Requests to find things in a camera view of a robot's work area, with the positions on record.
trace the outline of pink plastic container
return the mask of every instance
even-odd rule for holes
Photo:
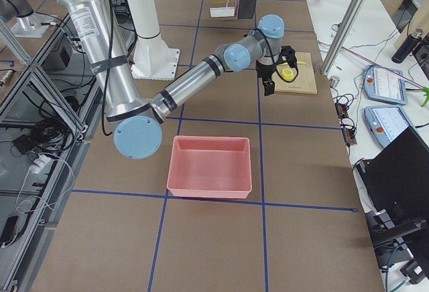
[[[252,190],[249,139],[175,136],[167,188],[174,196],[246,198]]]

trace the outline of wooden board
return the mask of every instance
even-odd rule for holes
[[[311,54],[304,52],[296,52],[298,61],[305,62],[306,64],[298,64],[300,71],[299,76],[293,83],[286,83],[282,81],[276,73],[272,75],[275,82],[275,92],[293,92],[293,93],[306,93],[317,94],[316,79],[314,78],[313,65],[311,62]],[[279,72],[284,68],[288,68],[287,64],[278,66]]]

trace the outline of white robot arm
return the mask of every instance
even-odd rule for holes
[[[266,15],[258,28],[242,40],[220,46],[153,98],[142,98],[127,61],[116,19],[111,18],[108,0],[57,2],[70,13],[93,74],[105,91],[109,107],[106,118],[114,132],[115,146],[132,159],[143,159],[155,153],[161,144],[160,124],[165,118],[222,73],[243,70],[257,61],[257,71],[263,79],[265,95],[268,95],[273,93],[271,74],[276,71],[277,64],[285,62],[283,57],[296,67],[294,51],[282,47],[283,20],[277,15]],[[110,77],[106,85],[107,72]]]

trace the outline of blue joint cap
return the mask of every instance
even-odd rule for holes
[[[115,129],[113,142],[118,151],[131,159],[152,156],[161,145],[160,124],[146,116],[134,116],[122,121]]]
[[[242,71],[250,65],[250,53],[241,44],[231,44],[223,52],[223,58],[232,71]]]
[[[257,28],[260,29],[267,38],[281,39],[284,35],[284,21],[280,16],[269,14],[259,20]]]

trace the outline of white and blue device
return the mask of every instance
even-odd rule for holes
[[[402,75],[400,70],[390,70]],[[371,100],[401,105],[408,103],[405,82],[383,68],[370,67],[365,72],[363,86]]]
[[[363,109],[365,120],[377,142],[387,147],[408,126],[414,128],[400,105],[367,106]]]

